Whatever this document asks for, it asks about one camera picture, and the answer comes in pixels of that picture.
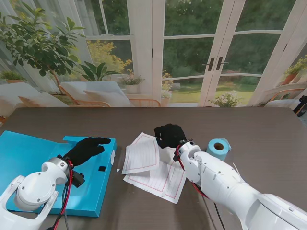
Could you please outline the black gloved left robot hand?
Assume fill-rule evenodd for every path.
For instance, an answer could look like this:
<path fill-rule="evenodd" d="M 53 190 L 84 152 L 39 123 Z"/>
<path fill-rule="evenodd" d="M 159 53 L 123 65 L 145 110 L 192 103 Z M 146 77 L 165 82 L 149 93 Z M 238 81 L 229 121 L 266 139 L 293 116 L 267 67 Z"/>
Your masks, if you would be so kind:
<path fill-rule="evenodd" d="M 79 141 L 67 154 L 64 155 L 65 160 L 69 160 L 73 166 L 79 166 L 91 157 L 96 156 L 105 151 L 103 145 L 109 144 L 111 139 L 108 138 L 92 138 L 88 137 Z"/>

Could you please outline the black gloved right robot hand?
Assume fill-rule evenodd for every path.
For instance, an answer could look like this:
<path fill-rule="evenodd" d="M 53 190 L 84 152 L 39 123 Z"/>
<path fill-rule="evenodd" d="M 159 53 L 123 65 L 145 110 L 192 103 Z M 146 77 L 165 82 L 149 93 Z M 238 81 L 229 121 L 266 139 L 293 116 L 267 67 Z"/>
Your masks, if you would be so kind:
<path fill-rule="evenodd" d="M 176 148 L 182 141 L 187 141 L 179 125 L 166 124 L 154 129 L 154 136 L 160 148 Z"/>

